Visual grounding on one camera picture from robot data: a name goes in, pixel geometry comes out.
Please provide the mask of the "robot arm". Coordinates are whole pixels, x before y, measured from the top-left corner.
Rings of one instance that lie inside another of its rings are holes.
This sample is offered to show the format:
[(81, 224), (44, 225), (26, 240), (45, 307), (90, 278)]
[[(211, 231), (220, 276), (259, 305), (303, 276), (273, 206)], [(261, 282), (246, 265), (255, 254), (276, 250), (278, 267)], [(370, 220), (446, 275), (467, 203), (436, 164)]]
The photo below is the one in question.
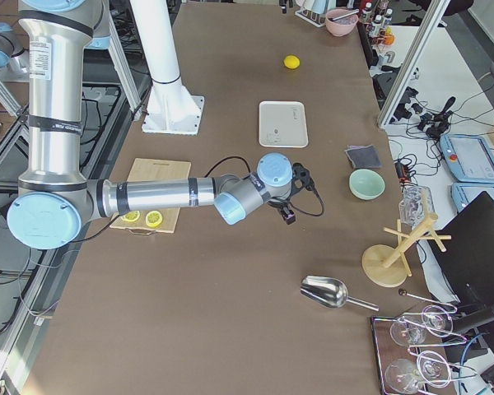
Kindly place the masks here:
[(0, 22), (0, 80), (29, 81), (29, 50), (17, 38), (10, 25)]
[(181, 80), (170, 15), (163, 1), (134, 1), (134, 25), (151, 75), (149, 96), (141, 96), (128, 70), (124, 50), (106, 1), (21, 1), (19, 22), (30, 38), (28, 166), (7, 212), (12, 235), (33, 249), (76, 243), (93, 220), (131, 211), (214, 206), (230, 225), (263, 205), (295, 220), (291, 198), (314, 191), (310, 172), (280, 153), (263, 156), (246, 176), (168, 181), (88, 179), (92, 157), (116, 144), (110, 115), (88, 132), (83, 102), (83, 55), (108, 49), (132, 117), (147, 110), (147, 132), (194, 135), (204, 99), (191, 95)]

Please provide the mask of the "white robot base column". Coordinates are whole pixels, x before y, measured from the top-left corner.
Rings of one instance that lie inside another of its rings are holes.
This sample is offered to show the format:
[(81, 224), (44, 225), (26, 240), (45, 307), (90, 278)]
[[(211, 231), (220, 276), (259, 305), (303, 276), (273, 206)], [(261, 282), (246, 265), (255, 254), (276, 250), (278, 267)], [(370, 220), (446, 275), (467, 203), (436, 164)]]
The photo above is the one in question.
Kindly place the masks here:
[(165, 1), (131, 2), (152, 86), (142, 130), (193, 136), (198, 133), (204, 98), (184, 86)]

